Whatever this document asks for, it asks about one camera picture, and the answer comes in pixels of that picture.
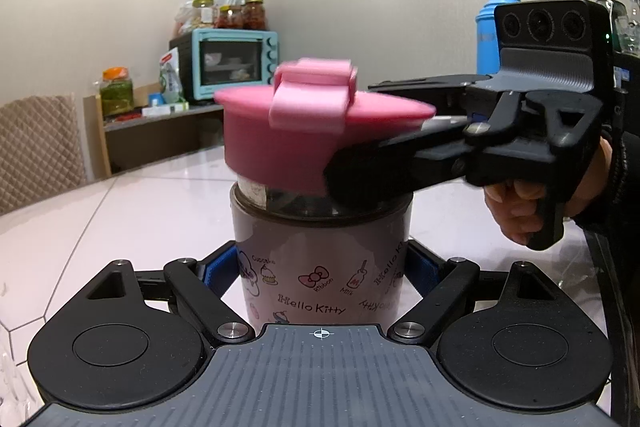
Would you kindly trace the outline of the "person's right hand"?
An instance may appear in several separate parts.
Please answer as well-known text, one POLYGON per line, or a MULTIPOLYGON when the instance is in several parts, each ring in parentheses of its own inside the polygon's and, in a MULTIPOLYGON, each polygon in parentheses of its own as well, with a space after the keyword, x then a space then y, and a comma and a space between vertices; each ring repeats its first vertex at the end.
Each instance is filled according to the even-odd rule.
MULTIPOLYGON (((564 207, 564 216, 573 218, 599 196, 608 182, 612 164, 612 146, 600 139, 597 153, 572 198, 564 207)), ((485 204, 504 236, 526 246, 529 239, 544 226, 537 204, 544 198, 544 187, 522 181, 489 185, 484 188, 485 204)))

